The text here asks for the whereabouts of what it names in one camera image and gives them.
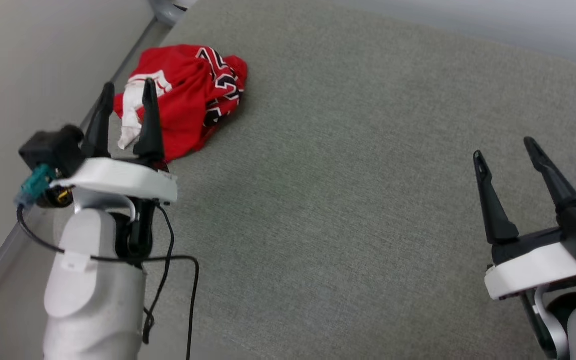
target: gray plastic object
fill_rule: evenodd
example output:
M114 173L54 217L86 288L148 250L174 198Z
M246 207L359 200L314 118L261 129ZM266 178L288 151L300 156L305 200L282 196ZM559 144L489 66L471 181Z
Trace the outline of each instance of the gray plastic object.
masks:
M184 11L173 5L170 0L148 0L148 2L155 12L155 18L169 27L174 27L184 14Z

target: clothing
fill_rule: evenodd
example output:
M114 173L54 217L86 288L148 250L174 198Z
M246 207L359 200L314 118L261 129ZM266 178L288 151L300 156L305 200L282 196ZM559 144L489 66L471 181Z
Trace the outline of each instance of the clothing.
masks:
M213 48L176 45L150 48L139 59L125 92L114 100L122 120L119 148L125 150L141 131L142 95L147 78L157 85L165 161L199 151L219 121L240 104L248 76L237 56L222 58Z

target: teal connector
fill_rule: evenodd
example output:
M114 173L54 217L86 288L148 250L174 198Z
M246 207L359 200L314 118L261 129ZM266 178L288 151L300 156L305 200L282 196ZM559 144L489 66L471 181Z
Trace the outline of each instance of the teal connector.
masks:
M34 205L48 187L50 187L50 183L54 179L55 169L46 164L37 166L32 171L32 175L23 183L21 190L14 197L14 205L23 205L25 208Z

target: gray carpet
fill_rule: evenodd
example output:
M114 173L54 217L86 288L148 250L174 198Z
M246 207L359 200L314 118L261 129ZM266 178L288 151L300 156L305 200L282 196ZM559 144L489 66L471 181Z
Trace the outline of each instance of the gray carpet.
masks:
M522 139L576 186L576 64L310 0L201 0L164 41L179 43L250 73L229 125L171 164L175 252L201 262L197 342L229 358L543 358L519 301L487 294L472 156L522 233L553 226ZM182 356L191 281L172 266L143 358Z

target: white wall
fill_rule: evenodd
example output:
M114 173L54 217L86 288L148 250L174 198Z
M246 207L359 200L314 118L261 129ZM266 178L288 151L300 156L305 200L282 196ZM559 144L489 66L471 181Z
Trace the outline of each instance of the white wall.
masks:
M576 62L576 0L332 0Z
M19 147L79 125L152 19L147 0L0 0L0 246L30 174Z

